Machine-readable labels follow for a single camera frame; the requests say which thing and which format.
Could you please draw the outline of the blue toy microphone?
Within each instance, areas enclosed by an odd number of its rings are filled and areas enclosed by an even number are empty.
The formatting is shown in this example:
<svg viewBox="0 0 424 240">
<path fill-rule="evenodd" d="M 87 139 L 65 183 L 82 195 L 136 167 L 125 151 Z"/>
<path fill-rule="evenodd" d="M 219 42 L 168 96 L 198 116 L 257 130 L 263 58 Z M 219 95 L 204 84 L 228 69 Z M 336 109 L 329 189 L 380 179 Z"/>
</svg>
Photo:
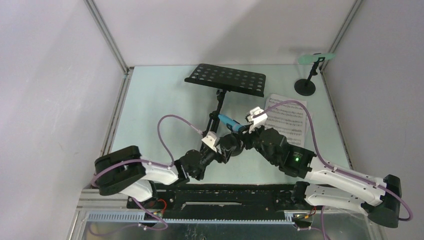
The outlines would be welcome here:
<svg viewBox="0 0 424 240">
<path fill-rule="evenodd" d="M 238 132 L 243 127 L 239 122 L 224 114 L 219 114 L 218 118 L 232 132 Z"/>
</svg>

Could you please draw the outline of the sheet music page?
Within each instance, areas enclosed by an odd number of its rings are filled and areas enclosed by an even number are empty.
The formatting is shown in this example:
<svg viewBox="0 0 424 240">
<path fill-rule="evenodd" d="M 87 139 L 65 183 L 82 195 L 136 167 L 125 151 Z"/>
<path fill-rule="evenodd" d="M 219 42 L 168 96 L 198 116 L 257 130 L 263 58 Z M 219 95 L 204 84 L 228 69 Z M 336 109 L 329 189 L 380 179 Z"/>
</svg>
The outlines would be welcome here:
<svg viewBox="0 0 424 240">
<path fill-rule="evenodd" d="M 304 109 L 296 103 L 285 103 L 266 113 L 265 128 L 275 129 L 291 145 L 304 147 L 309 120 Z"/>
</svg>

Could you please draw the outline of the black music stand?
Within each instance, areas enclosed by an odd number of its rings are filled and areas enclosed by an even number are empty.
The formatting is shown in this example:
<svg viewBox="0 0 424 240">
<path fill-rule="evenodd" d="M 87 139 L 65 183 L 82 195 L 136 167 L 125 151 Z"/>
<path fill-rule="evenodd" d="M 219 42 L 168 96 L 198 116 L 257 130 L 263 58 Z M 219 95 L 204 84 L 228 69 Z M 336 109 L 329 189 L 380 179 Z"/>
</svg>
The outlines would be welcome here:
<svg viewBox="0 0 424 240">
<path fill-rule="evenodd" d="M 205 137 L 210 131 L 217 132 L 219 124 L 224 122 L 219 119 L 218 114 L 230 112 L 222 111 L 227 93 L 240 95 L 244 104 L 261 104 L 265 97 L 267 76 L 245 69 L 200 63 L 185 77 L 184 82 L 216 90 L 217 106 L 208 115 L 206 129 L 200 132 L 201 136 Z"/>
</svg>

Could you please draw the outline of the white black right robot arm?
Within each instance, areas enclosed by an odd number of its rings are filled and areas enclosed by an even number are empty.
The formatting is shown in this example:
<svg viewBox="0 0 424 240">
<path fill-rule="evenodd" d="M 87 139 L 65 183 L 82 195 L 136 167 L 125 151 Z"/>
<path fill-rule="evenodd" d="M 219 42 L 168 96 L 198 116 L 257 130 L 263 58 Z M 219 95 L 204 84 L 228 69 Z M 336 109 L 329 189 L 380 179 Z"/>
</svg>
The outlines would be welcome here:
<svg viewBox="0 0 424 240">
<path fill-rule="evenodd" d="M 400 179 L 394 175 L 374 177 L 322 160 L 308 149 L 292 145 L 273 128 L 240 131 L 246 150 L 255 149 L 285 175 L 300 178 L 291 194 L 297 209 L 328 206 L 361 213 L 386 228 L 400 221 Z"/>
</svg>

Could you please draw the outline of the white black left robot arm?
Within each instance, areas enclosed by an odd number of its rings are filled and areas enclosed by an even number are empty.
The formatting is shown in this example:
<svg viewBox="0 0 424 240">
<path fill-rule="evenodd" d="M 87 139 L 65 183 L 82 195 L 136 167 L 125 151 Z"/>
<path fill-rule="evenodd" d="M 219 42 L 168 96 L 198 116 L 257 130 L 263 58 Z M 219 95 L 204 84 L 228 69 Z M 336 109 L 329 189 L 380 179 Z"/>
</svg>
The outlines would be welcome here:
<svg viewBox="0 0 424 240">
<path fill-rule="evenodd" d="M 186 184 L 190 179 L 202 180 L 206 167 L 213 161 L 227 163 L 233 149 L 209 147 L 202 151 L 189 150 L 173 166 L 143 158 L 135 145 L 99 157 L 94 162 L 95 174 L 91 185 L 102 196 L 124 194 L 153 208 L 158 202 L 155 184 L 167 186 Z"/>
</svg>

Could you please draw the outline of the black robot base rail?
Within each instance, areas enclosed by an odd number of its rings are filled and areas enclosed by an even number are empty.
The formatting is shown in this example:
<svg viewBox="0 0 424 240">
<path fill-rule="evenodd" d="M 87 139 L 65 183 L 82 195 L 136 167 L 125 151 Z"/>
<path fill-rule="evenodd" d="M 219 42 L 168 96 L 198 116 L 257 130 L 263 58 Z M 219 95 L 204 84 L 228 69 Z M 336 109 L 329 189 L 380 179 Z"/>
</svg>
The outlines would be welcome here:
<svg viewBox="0 0 424 240">
<path fill-rule="evenodd" d="M 155 194 L 141 203 L 163 211 L 165 221 L 283 221 L 288 213 L 317 214 L 322 207 L 301 199 L 294 184 L 155 185 Z"/>
</svg>

